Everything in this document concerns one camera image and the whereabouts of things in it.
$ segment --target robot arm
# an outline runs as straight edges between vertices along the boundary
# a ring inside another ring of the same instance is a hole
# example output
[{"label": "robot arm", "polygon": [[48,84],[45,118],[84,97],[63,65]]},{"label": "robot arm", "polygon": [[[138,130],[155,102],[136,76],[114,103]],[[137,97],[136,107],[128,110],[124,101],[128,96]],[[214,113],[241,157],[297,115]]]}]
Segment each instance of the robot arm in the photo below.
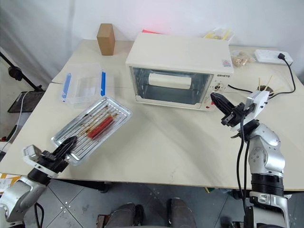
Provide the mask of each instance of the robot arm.
[{"label": "robot arm", "polygon": [[67,167],[65,156],[76,142],[76,136],[70,137],[53,153],[41,152],[33,145],[24,150],[25,162],[34,168],[7,188],[0,198],[0,228],[24,227],[22,221],[25,213],[37,202],[51,178]]},{"label": "robot arm", "polygon": [[280,152],[281,141],[265,124],[254,118],[267,104],[269,92],[255,91],[246,104],[234,106],[223,95],[212,93],[211,99],[225,114],[222,124],[240,131],[240,120],[244,119],[245,140],[250,141],[248,162],[252,175],[250,202],[247,207],[244,227],[289,228],[287,198],[284,197],[283,170],[285,160]]}]

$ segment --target white backdrop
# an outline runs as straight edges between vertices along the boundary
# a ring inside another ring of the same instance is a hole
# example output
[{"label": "white backdrop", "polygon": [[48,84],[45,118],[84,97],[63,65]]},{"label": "white backdrop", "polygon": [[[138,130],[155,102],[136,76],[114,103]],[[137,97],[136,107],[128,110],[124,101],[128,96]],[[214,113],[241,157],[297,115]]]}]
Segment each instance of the white backdrop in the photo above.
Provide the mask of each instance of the white backdrop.
[{"label": "white backdrop", "polygon": [[232,28],[231,44],[289,52],[304,81],[303,0],[0,0],[0,46],[43,86],[100,23],[113,23],[117,40],[142,29],[202,36]]}]

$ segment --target wooden skewers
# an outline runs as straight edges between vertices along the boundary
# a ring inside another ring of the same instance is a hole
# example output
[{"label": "wooden skewers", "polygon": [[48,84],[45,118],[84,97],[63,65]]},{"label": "wooden skewers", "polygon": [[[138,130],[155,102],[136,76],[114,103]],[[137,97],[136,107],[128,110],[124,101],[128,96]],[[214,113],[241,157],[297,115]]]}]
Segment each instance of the wooden skewers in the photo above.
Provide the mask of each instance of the wooden skewers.
[{"label": "wooden skewers", "polygon": [[261,78],[258,78],[258,89],[261,90]]},{"label": "wooden skewers", "polygon": [[266,89],[268,88],[268,85],[269,85],[269,83],[270,83],[270,81],[271,81],[272,77],[273,77],[273,75],[271,75],[271,77],[270,77],[270,79],[269,79],[269,81],[268,81],[267,85],[265,86],[265,89],[264,89],[264,90],[266,90]]}]

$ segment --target baking tray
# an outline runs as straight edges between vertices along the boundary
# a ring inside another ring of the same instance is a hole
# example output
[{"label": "baking tray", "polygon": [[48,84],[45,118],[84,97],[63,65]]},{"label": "baking tray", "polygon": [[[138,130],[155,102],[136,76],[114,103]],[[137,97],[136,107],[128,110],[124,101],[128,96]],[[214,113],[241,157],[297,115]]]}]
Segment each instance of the baking tray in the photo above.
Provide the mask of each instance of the baking tray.
[{"label": "baking tray", "polygon": [[[88,133],[109,116],[113,121],[93,139],[88,138]],[[71,165],[79,165],[131,116],[132,112],[129,109],[105,96],[68,123],[51,140],[59,146],[65,139],[77,136],[76,146],[66,155],[66,160]]]}]

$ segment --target white power strip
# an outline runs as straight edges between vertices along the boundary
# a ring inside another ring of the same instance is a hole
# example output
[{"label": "white power strip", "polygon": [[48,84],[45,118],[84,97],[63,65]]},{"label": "white power strip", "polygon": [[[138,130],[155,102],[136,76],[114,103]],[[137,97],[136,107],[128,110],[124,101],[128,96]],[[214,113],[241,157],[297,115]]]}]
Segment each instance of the white power strip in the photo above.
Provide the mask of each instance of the white power strip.
[{"label": "white power strip", "polygon": [[278,55],[282,53],[285,55],[286,62],[290,65],[293,63],[293,59],[287,52],[284,51],[271,51],[271,50],[255,50],[255,56],[259,63],[271,63],[271,64],[282,64],[285,65],[286,63],[278,58]]}]

